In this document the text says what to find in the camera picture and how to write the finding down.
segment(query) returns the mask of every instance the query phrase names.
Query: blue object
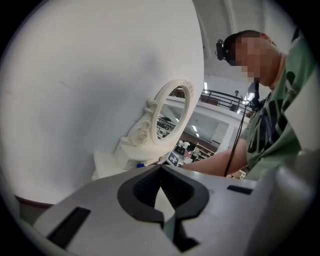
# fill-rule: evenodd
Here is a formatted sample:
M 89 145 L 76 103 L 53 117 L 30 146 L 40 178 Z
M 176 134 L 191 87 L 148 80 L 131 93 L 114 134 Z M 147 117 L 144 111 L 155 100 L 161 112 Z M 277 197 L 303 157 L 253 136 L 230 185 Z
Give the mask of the blue object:
M 143 163 L 138 163 L 138 164 L 136 165 L 136 167 L 137 167 L 137 168 L 141 168 L 141 167 L 145 167 L 145 165 L 144 165 Z

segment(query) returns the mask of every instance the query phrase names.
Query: black rubber grip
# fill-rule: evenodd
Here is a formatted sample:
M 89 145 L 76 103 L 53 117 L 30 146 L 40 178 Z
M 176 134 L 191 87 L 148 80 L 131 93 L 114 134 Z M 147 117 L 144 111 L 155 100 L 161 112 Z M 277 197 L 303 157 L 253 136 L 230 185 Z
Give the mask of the black rubber grip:
M 242 187 L 242 186 L 235 186 L 235 185 L 230 185 L 226 189 L 234 191 L 234 192 L 242 193 L 245 195 L 250 195 L 253 191 L 253 189 L 251 189 L 251 188 Z
M 125 181 L 118 190 L 118 202 L 135 219 L 163 225 L 163 213 L 154 209 L 160 187 L 175 209 L 177 221 L 197 217 L 209 201 L 204 185 L 165 165 L 156 165 Z
M 65 249 L 90 214 L 90 210 L 76 207 L 54 230 L 47 239 Z

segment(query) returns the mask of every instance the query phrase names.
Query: black slot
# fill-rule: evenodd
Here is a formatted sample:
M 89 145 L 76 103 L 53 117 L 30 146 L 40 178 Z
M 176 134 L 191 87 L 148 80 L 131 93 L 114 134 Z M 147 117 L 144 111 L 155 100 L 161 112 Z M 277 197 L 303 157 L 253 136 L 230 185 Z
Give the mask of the black slot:
M 253 189 L 241 186 L 230 185 L 226 188 L 227 190 L 231 190 L 234 192 L 242 193 L 245 195 L 250 195 Z
M 156 165 L 126 180 L 118 189 L 118 202 L 136 220 L 159 223 L 163 229 L 163 213 L 154 209 L 160 187 L 175 209 L 172 242 L 185 252 L 199 242 L 188 237 L 182 221 L 196 218 L 207 205 L 210 195 L 204 185 L 165 165 Z
M 62 249 L 65 249 L 83 225 L 90 212 L 90 210 L 82 207 L 74 208 L 53 232 L 47 236 L 47 239 Z

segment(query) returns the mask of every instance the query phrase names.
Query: black cable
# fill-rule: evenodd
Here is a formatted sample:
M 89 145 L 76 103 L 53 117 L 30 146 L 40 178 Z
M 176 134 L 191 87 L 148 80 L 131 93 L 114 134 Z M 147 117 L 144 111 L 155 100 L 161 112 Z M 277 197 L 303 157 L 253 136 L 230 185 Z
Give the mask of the black cable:
M 237 143 L 238 143 L 238 140 L 240 138 L 240 133 L 241 133 L 241 130 L 242 130 L 242 125 L 244 123 L 244 119 L 245 119 L 245 115 L 246 115 L 246 109 L 247 109 L 247 104 L 244 105 L 244 112 L 243 112 L 243 116 L 242 116 L 242 119 L 241 119 L 241 122 L 240 122 L 240 125 L 239 125 L 239 128 L 238 128 L 238 131 L 236 133 L 236 136 L 235 136 L 235 140 L 234 140 L 234 144 L 233 144 L 233 147 L 232 147 L 232 151 L 231 151 L 231 154 L 230 154 L 230 157 L 229 157 L 229 161 L 228 161 L 228 164 L 225 168 L 225 171 L 224 171 L 224 177 L 227 176 L 228 174 L 228 171 L 229 171 L 229 167 L 231 165 L 231 160 L 234 156 L 234 153 L 235 153 L 235 149 L 236 149 L 236 146 L 237 146 Z

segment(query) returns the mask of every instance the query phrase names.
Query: white curved panel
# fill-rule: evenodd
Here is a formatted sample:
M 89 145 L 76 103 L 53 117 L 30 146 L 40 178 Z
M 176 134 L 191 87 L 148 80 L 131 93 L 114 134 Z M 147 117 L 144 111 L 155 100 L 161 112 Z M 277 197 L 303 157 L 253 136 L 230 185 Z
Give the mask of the white curved panel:
M 44 4 L 0 71 L 1 167 L 15 194 L 55 204 L 74 192 L 93 152 L 113 153 L 168 81 L 190 81 L 199 98 L 203 65 L 191 0 Z

